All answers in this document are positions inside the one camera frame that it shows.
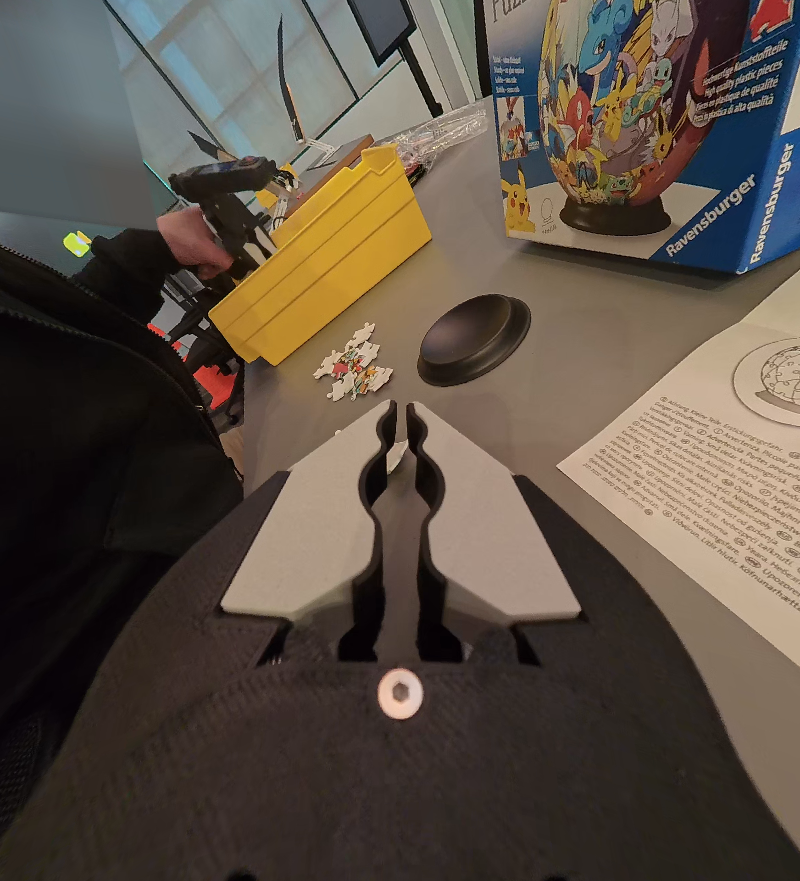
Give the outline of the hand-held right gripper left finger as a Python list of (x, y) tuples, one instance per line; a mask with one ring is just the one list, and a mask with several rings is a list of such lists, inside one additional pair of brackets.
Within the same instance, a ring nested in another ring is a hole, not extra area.
[(281, 474), (222, 611), (317, 623), (340, 660), (376, 660), (385, 590), (383, 531), (372, 507), (388, 485), (396, 421), (396, 402), (382, 402)]

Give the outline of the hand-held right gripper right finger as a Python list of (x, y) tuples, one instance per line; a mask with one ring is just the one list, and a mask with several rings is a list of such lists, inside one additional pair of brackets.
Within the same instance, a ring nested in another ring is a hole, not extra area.
[(582, 613), (516, 476), (420, 402), (407, 406), (415, 488), (428, 505), (417, 562), (416, 645), (459, 663), (483, 630)]

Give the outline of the yellow plastic bin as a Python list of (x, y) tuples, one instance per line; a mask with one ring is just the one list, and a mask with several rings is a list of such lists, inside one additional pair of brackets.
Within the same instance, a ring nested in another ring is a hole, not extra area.
[(240, 358), (278, 365), (431, 238), (396, 144), (364, 149), (285, 220), (277, 253), (208, 317)]

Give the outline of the person's left forearm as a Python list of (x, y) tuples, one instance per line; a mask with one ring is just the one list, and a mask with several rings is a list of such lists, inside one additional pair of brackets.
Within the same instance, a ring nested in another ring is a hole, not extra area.
[(181, 269), (159, 232), (129, 228), (97, 237), (92, 257), (72, 280), (143, 325), (162, 307), (165, 279)]

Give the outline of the black round puzzle stand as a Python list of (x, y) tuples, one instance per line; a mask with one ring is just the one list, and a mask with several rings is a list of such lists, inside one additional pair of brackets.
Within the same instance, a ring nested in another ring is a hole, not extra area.
[(491, 372), (520, 346), (531, 323), (528, 305), (500, 293), (464, 301), (428, 329), (417, 359), (427, 384), (456, 386)]

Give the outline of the printed puzzle box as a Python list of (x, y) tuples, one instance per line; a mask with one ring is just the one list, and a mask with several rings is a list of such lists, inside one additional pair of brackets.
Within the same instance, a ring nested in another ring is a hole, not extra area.
[(480, 5), (509, 238), (734, 274), (800, 248), (800, 1)]

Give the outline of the person's left hand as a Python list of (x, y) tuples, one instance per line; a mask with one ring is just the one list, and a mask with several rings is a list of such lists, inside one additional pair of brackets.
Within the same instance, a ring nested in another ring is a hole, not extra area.
[(201, 280), (227, 272), (233, 257), (216, 240), (200, 206), (193, 204), (156, 219), (157, 227), (174, 259), (196, 270)]

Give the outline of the brown wooden board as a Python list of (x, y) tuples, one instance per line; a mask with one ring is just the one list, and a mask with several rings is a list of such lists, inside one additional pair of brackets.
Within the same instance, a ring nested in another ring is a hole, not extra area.
[(307, 198), (318, 192), (341, 170), (353, 167), (361, 159), (363, 150), (372, 145), (372, 135), (356, 138), (335, 148), (328, 156), (320, 158), (308, 169), (300, 172), (298, 203), (302, 204)]

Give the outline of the red floor object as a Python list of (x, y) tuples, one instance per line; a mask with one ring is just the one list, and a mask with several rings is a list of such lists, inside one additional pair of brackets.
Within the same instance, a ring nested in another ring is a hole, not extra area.
[(202, 366), (196, 370), (193, 378), (210, 396), (209, 408), (215, 411), (231, 398), (237, 374), (224, 374), (218, 366)]

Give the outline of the white instruction sheet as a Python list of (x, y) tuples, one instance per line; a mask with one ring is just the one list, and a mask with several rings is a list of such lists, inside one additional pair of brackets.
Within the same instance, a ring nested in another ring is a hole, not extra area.
[(559, 468), (800, 667), (800, 270)]

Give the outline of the clear plastic bag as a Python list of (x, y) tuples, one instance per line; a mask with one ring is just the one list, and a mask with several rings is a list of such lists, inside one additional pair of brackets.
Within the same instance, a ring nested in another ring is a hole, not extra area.
[(487, 113), (483, 102), (475, 102), (428, 122), (407, 128), (390, 136), (414, 186), (445, 151), (464, 144), (485, 133)]

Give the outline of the black monitor on stand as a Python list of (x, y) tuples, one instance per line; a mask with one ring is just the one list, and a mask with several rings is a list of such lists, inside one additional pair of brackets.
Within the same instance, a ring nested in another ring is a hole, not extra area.
[(443, 106), (434, 96), (409, 42), (417, 30), (409, 2), (348, 1), (348, 5), (375, 64), (382, 65), (398, 52), (408, 65), (431, 116), (442, 116)]

